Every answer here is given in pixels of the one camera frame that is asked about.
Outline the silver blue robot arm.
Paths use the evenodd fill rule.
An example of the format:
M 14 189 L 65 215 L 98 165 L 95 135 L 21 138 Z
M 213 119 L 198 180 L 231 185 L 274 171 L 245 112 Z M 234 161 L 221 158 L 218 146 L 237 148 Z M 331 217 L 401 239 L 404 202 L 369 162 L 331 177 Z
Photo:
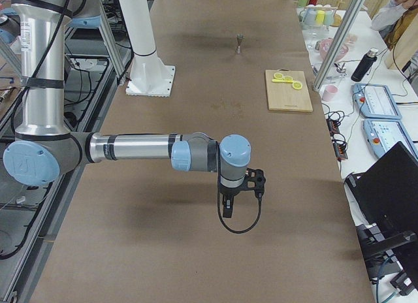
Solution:
M 236 195 L 264 193 L 262 172 L 248 167 L 251 146 L 240 135 L 221 142 L 191 135 L 72 133 L 64 126 L 64 28 L 74 20 L 100 20 L 100 0 L 11 0 L 22 34 L 23 121 L 5 150 L 7 172 L 40 186 L 87 163 L 169 159 L 179 171 L 217 174 L 217 212 L 229 218 Z

